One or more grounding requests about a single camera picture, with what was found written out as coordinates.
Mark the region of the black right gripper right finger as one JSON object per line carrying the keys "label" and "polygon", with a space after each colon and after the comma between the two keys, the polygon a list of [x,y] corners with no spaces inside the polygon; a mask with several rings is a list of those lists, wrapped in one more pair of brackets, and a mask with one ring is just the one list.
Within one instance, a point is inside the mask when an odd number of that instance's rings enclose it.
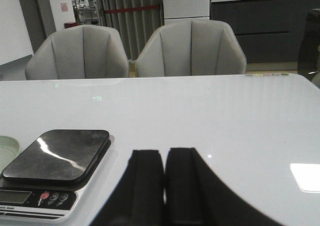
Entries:
{"label": "black right gripper right finger", "polygon": [[279,224],[234,193],[195,148],[171,148],[165,176],[165,225]]}

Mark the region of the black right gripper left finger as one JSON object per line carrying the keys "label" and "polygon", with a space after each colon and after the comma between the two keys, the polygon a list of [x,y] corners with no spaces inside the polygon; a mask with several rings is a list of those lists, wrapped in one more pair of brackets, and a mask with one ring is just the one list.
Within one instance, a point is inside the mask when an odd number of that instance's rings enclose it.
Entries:
{"label": "black right gripper left finger", "polygon": [[134,150],[92,225],[162,225],[164,169],[157,150]]}

